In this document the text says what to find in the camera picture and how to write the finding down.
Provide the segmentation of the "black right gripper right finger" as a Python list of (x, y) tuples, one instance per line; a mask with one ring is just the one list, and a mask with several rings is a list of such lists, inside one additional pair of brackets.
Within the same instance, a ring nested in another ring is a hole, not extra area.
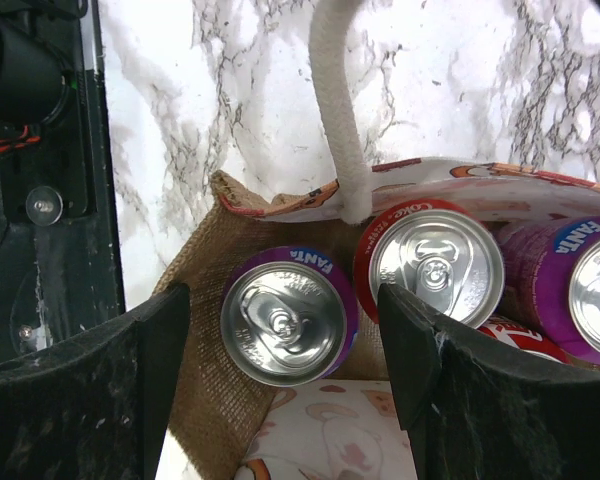
[(600, 479), (600, 370), (508, 346), (397, 285), (378, 315), (419, 478)]

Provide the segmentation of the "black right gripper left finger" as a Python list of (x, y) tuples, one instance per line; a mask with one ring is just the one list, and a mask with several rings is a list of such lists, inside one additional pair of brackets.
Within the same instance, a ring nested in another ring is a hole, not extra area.
[(154, 478), (189, 320), (178, 284), (0, 364), (0, 479)]

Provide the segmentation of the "red soda can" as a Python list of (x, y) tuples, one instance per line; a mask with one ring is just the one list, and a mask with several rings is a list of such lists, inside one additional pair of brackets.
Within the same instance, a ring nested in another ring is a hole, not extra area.
[(479, 327), (479, 331), (521, 351), (570, 364), (566, 352), (548, 337), (500, 315), (492, 315)]
[(486, 227), (449, 201), (421, 198), (378, 215), (362, 234), (353, 262), (358, 301), (377, 323), (378, 293), (398, 285), (474, 329), (496, 310), (504, 260)]

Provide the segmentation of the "canvas bag with cat print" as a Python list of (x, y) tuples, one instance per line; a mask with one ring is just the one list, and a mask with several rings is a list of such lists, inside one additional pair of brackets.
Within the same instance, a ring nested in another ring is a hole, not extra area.
[[(221, 297), (230, 274), (249, 255), (300, 245), (350, 266), (362, 225), (379, 208), (377, 187), (395, 186), (400, 199), (424, 192), (447, 200), (459, 193), (472, 214), (489, 222), (512, 219), (517, 200), (530, 205), (534, 219), (600, 207), (600, 184), (504, 164), (409, 159), (366, 165), (344, 67), (347, 31), (357, 9), (354, 1), (322, 1), (310, 26), (313, 84), (336, 179), (309, 194), (267, 202), (229, 175), (215, 173), (213, 208), (157, 284), (158, 291), (178, 283), (190, 291), (190, 327), (169, 428), (205, 479), (230, 479), (240, 468), (262, 475), (263, 462), (249, 460), (247, 452), (263, 443), (266, 416), (288, 411), (301, 396), (249, 378), (222, 344)], [(363, 320), (352, 353), (328, 376), (328, 391), (336, 393), (343, 381), (390, 382), (380, 329), (369, 319)], [(410, 443), (398, 457), (393, 478), (417, 475)]]

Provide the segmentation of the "purple soda can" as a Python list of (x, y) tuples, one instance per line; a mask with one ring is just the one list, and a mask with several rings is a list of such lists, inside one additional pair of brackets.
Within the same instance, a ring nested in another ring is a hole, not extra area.
[(570, 356), (600, 365), (600, 215), (510, 223), (500, 311)]
[(313, 248), (259, 252), (225, 284), (220, 313), (225, 348), (240, 370), (265, 385), (294, 387), (334, 373), (358, 327), (352, 282)]

